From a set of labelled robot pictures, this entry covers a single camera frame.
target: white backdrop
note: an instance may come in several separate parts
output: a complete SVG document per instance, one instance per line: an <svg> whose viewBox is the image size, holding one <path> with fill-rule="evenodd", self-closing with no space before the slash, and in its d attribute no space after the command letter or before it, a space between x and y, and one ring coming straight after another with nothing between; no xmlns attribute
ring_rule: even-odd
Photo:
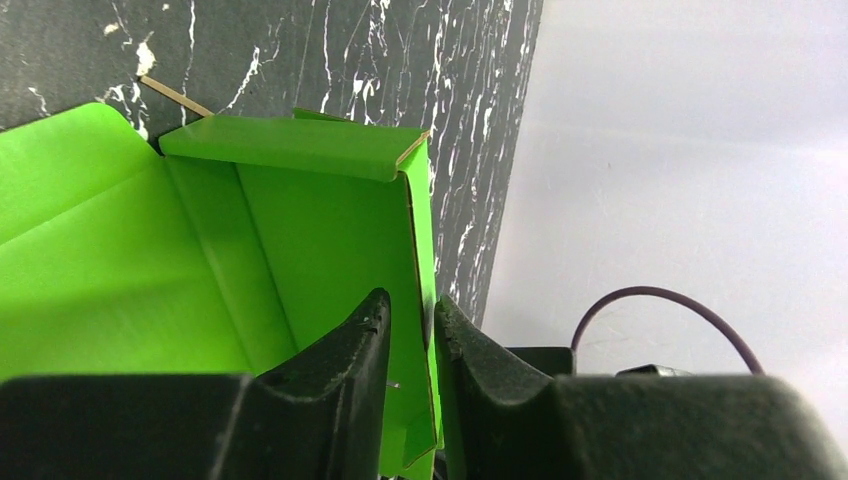
<svg viewBox="0 0 848 480"><path fill-rule="evenodd" d="M848 451L848 2L546 0L483 330L568 344L648 284L722 315ZM741 372L625 299L578 370Z"/></svg>

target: green cardboard box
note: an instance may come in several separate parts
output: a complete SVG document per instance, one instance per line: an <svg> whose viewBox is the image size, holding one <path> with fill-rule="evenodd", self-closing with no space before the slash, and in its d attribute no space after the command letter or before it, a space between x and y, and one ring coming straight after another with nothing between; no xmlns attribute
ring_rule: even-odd
<svg viewBox="0 0 848 480"><path fill-rule="evenodd" d="M429 478L440 424L427 132L211 116L159 156L111 107L0 134L0 381L262 373L392 298L380 471Z"/></svg>

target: curved wire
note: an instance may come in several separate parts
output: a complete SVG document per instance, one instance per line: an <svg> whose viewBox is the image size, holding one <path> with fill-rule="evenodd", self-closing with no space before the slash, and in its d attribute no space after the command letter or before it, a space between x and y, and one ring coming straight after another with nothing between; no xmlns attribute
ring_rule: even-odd
<svg viewBox="0 0 848 480"><path fill-rule="evenodd" d="M740 337L739 334L736 333L736 331L733 330L733 328L728 325L727 322L722 320L722 318L715 312L686 295L659 287L638 286L622 288L605 295L603 298L595 302L586 314L583 315L583 318L580 319L580 323L577 324L577 329L574 331L574 336L571 338L571 349L574 350L574 354L577 354L577 346L580 344L580 338L583 336L583 332L586 330L586 327L589 326L589 322L592 321L592 318L600 312L601 309L620 298L633 297L637 295L663 298L678 305L683 305L689 310L697 313L703 317L704 320L710 322L712 326L716 327L718 331L730 341L733 348L736 349L739 356L742 357L742 360L744 360L745 364L748 365L748 369L751 370L751 373L757 375L765 373L763 372L762 365L760 365L760 361L757 360L757 356L754 355L754 352L751 351L751 348L747 343L745 343L745 340L742 340L742 337Z"/></svg>

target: white surface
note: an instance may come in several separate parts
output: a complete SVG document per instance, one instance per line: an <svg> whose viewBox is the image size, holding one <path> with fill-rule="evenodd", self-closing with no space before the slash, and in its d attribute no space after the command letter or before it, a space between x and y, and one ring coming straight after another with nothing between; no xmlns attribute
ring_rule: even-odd
<svg viewBox="0 0 848 480"><path fill-rule="evenodd" d="M848 451L848 2L547 0L483 330L570 342L647 284L724 316ZM742 372L654 299L596 318L578 370Z"/></svg>

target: marble countertop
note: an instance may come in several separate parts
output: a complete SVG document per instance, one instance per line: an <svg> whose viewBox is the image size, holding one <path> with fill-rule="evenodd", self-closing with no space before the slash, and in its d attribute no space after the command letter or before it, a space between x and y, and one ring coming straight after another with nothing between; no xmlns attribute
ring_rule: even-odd
<svg viewBox="0 0 848 480"><path fill-rule="evenodd" d="M432 131L439 291L479 325L542 0L0 0L0 130L101 101L156 138L214 112Z"/></svg>

